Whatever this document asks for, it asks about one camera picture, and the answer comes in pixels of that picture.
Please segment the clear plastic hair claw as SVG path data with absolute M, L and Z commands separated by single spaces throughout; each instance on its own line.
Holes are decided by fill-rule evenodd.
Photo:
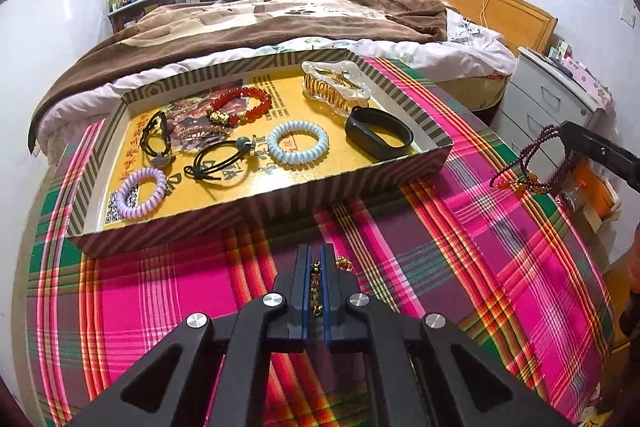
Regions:
M 352 61 L 302 63 L 303 95 L 322 102 L 333 113 L 348 117 L 356 107 L 368 107 L 369 78 Z

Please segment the striped cardboard tray box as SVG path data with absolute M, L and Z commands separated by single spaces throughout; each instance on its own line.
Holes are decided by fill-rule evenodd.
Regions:
M 348 117 L 303 95 L 302 63 L 354 62 L 368 107 L 413 132 L 379 161 L 346 138 Z M 345 50 L 270 54 L 171 76 L 126 93 L 92 140 L 68 239 L 99 258 L 240 223 L 302 215 L 438 173 L 449 135 L 387 72 Z

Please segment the bed with white sheet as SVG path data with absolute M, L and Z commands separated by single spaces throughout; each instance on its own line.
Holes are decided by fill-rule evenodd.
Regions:
M 492 75 L 510 76 L 514 72 L 516 58 L 506 46 L 502 35 L 470 22 L 447 7 L 446 12 L 447 38 L 442 42 L 300 37 L 271 46 L 213 52 L 127 75 L 56 103 L 44 116 L 35 148 L 40 148 L 50 162 L 57 162 L 66 144 L 89 124 L 111 113 L 119 98 L 126 92 L 189 70 L 262 54 L 346 49 L 363 57 L 399 60 L 434 82 Z

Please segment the grey drawer cabinet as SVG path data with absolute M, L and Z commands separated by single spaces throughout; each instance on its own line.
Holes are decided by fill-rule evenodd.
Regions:
M 491 129 L 514 153 L 537 138 L 542 128 L 573 121 L 596 129 L 604 121 L 602 108 L 573 78 L 547 57 L 521 46 L 520 55 Z

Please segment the black wristband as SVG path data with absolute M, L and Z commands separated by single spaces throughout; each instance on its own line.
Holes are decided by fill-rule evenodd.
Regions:
M 356 106 L 346 120 L 345 134 L 361 152 L 379 161 L 406 156 L 414 140 L 403 121 L 373 107 Z

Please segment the plaid pink tablecloth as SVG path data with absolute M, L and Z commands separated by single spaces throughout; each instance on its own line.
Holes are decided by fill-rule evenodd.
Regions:
M 600 381 L 614 311 L 597 265 L 553 199 L 495 190 L 512 150 L 417 72 L 373 67 L 454 146 L 442 171 L 286 225 L 246 225 L 144 253 L 86 257 L 70 208 L 100 132 L 66 148 L 44 199 L 26 281 L 30 373 L 44 422 L 62 426 L 193 312 L 239 309 L 270 288 L 301 243 L 330 243 L 363 291 L 420 317 L 438 312 L 576 419 Z

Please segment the wooden headboard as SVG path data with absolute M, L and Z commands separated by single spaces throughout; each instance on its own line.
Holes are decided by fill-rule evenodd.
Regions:
M 474 24 L 498 31 L 515 54 L 547 52 L 558 19 L 524 0 L 439 0 Z

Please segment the brown blanket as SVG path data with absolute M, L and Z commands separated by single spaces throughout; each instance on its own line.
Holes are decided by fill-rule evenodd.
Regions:
M 27 146 L 35 148 L 56 103 L 127 75 L 236 48 L 300 37 L 442 42 L 446 6 L 439 0 L 220 0 L 168 4 L 90 49 L 43 95 Z

